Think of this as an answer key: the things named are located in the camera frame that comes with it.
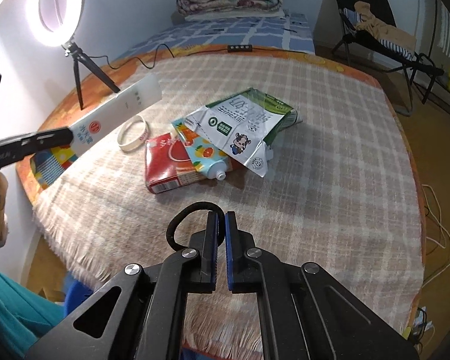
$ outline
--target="red logo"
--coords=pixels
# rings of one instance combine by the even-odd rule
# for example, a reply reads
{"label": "red logo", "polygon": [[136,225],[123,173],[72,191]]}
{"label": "red logo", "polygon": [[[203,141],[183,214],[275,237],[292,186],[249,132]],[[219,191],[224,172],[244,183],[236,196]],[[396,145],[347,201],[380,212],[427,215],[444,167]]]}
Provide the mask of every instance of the red logo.
{"label": "red logo", "polygon": [[92,134],[96,134],[97,132],[99,132],[100,128],[100,122],[97,122],[96,120],[90,123],[90,126],[88,126],[88,130],[90,130]]}

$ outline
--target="juice box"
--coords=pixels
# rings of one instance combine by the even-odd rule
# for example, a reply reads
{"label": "juice box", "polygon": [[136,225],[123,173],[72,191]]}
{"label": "juice box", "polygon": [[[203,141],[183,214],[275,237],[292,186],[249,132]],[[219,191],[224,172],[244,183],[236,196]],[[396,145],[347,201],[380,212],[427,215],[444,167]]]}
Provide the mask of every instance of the juice box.
{"label": "juice box", "polygon": [[178,137],[166,133],[147,141],[145,185],[151,193],[173,190],[206,178],[195,170]]}

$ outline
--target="ring light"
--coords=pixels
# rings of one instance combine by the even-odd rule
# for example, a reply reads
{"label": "ring light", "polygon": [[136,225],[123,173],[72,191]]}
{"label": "ring light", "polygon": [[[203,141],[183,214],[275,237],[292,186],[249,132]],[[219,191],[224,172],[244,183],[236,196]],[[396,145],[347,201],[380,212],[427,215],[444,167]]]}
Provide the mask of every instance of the ring light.
{"label": "ring light", "polygon": [[67,43],[74,35],[82,15],[83,0],[67,0],[63,23],[50,31],[42,22],[40,0],[27,0],[26,15],[35,38],[46,46],[56,47]]}

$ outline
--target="black elastic band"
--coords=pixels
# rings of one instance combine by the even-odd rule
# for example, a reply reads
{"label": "black elastic band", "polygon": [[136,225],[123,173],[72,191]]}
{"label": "black elastic band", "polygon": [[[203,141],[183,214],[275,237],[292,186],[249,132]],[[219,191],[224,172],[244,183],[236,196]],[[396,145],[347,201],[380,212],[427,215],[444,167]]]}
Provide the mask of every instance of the black elastic band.
{"label": "black elastic band", "polygon": [[182,211],[175,215],[175,217],[168,224],[168,227],[166,229],[166,241],[174,251],[180,251],[187,248],[187,246],[183,246],[175,242],[176,228],[189,214],[200,210],[213,211],[218,214],[217,246],[220,246],[223,243],[225,239],[225,214],[223,210],[216,204],[210,202],[196,202],[188,207],[185,207]]}

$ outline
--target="blue stool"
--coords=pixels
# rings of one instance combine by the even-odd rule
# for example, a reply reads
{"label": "blue stool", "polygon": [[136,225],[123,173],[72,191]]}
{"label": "blue stool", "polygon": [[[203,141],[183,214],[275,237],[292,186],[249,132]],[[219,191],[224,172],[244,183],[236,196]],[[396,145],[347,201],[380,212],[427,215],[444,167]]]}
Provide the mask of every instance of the blue stool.
{"label": "blue stool", "polygon": [[69,315],[80,304],[85,302],[85,300],[93,293],[94,292],[90,288],[80,283],[78,280],[74,280],[65,296],[65,304],[63,307],[65,316]]}

